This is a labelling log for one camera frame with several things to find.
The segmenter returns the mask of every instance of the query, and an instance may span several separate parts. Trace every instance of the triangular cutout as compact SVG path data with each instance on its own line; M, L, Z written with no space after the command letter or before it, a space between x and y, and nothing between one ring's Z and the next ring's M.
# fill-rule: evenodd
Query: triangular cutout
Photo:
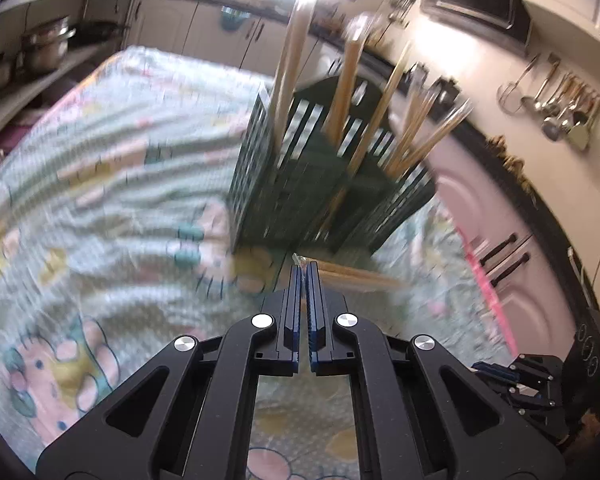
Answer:
M440 370L440 376L451 396L465 433L475 436L500 422L498 413L484 402L456 373L448 367Z
M140 436L168 375L167 367L156 368L111 410L107 415L107 424L129 436Z

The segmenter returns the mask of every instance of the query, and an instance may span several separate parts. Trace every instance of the upper cabinet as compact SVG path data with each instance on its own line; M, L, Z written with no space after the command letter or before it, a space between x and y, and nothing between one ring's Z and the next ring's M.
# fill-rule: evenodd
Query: upper cabinet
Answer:
M276 75L276 68L285 43L286 25L271 20L261 19L256 26L253 39L242 61L241 69L258 74ZM302 48L300 67L304 67L314 49L316 39L308 36Z
M199 4L182 53L205 61L239 67L256 34L258 18L222 15L222 7Z
M600 0L522 0L542 38L600 80Z
M138 0L127 43L181 54L197 6L190 0Z

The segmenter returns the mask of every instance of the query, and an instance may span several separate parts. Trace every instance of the cartoon print tablecloth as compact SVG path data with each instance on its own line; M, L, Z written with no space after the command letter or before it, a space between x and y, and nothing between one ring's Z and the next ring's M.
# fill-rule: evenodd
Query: cartoon print tablecloth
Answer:
M228 251L223 199L261 84L133 47L0 167L0 432L30 468L177 335L220 335L285 286L288 254ZM434 198L372 257L333 258L409 285L348 296L385 331L426 330L466 364L506 364L494 304L465 256ZM261 380L247 478L358 478L347 381L317 379L306 361L299 377Z

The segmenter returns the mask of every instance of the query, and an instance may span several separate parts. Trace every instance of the bundle of chopsticks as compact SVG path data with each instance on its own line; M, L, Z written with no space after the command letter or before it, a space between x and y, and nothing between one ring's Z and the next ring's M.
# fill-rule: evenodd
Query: bundle of chopsticks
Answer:
M300 72L302 48L304 47L304 40L309 30L314 7L315 1L296 1L286 30L280 63L276 70L269 106L269 116L274 118L274 146L278 153L282 148L287 115ZM345 138L345 128L349 119L349 107L355 90L358 62L360 61L366 39L373 32L377 22L378 20L376 20L375 16L361 14L349 22L344 33L346 39L344 63L338 78L335 95L322 129L338 153ZM388 110L398 83L404 76L410 48L411 46L408 43L400 54L400 59L382 92L382 97L378 102L376 110L362 133L360 142L347 165L347 172L350 177L354 177L360 169L382 118ZM455 105L446 117L437 124L429 139L420 143L417 147L414 146L414 138L441 90L439 85L433 85L425 89L426 75L427 73L423 69L415 70L412 74L406 110L402 120L402 131L394 140L393 146L388 152L389 155L384 157L381 162L382 170L393 181L398 181L412 166L421 161L472 110L472 104L468 100ZM334 215L346 196L346 192L347 189L345 187L341 188L331 201L320 229L321 231L328 230L330 227Z

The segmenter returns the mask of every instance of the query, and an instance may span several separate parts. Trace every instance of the black cabinet handle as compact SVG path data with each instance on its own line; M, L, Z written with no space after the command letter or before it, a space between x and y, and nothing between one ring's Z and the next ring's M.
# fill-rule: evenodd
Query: black cabinet handle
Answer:
M496 254L498 254L501 250L503 250L509 244L513 244L518 240L518 235L513 233L509 238L504 240L502 243L496 245L491 251L486 253L482 258L480 258L481 266L485 266L489 260L491 260Z
M256 22L251 22L251 25L249 26L249 30L247 30L247 35L244 37L245 40L248 40L251 37L251 31L253 30L253 26L256 24Z
M256 35L256 41L258 41L260 39L260 35L262 34L263 28L264 28L264 23L262 25L260 25L260 30L258 31L258 34Z
M493 278L491 280L491 286L498 286L498 283L500 283L502 280L504 280L507 276L509 276L514 270L516 270L520 265L522 264L526 264L529 260L531 259L531 256L529 256L529 253L524 253L522 255L522 257L516 261L513 262L509 267L507 267L506 269L504 269L502 271L502 274L497 276L496 278Z

